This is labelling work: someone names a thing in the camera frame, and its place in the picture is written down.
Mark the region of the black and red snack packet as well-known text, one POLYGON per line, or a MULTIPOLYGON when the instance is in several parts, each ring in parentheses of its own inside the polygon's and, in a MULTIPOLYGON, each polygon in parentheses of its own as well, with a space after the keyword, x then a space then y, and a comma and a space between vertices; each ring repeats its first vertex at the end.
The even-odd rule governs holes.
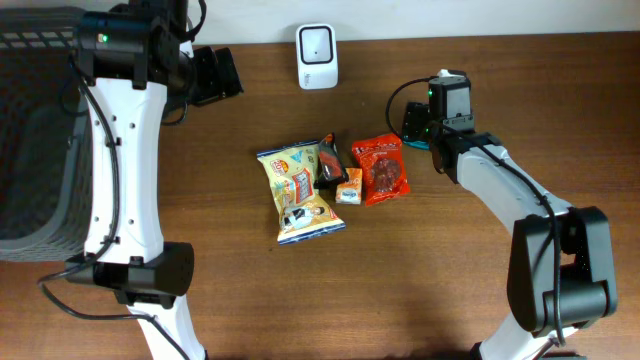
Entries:
POLYGON ((318 171, 314 183, 317 189, 326 189, 349 180, 346 168, 340 161, 335 144, 335 134, 329 133, 318 144, 318 171))

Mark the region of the beige snack bag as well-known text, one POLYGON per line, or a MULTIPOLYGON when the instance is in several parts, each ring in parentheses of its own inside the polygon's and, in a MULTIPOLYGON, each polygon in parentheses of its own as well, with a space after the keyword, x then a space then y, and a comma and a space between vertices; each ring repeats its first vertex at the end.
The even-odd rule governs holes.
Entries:
POLYGON ((278 211, 279 245, 299 243, 346 228, 314 187, 318 141, 298 142, 258 152, 278 211))

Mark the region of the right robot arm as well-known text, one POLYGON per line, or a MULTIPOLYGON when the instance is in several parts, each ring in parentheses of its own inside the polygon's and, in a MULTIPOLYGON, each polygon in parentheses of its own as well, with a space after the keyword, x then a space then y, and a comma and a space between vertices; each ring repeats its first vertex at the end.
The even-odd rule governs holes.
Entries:
POLYGON ((510 311, 470 355, 559 359, 569 336, 617 310, 608 218, 556 197, 497 137, 476 131, 465 73, 443 69, 424 82, 428 100, 407 104, 401 140, 430 151, 435 170, 480 199, 512 237, 510 311))

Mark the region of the red candy bag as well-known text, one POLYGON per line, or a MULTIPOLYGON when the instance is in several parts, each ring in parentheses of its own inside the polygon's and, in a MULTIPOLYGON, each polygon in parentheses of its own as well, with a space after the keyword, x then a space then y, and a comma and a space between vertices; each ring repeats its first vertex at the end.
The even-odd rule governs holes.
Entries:
POLYGON ((352 153, 363 172, 366 206, 410 192, 402 146, 391 133, 353 143, 352 153))

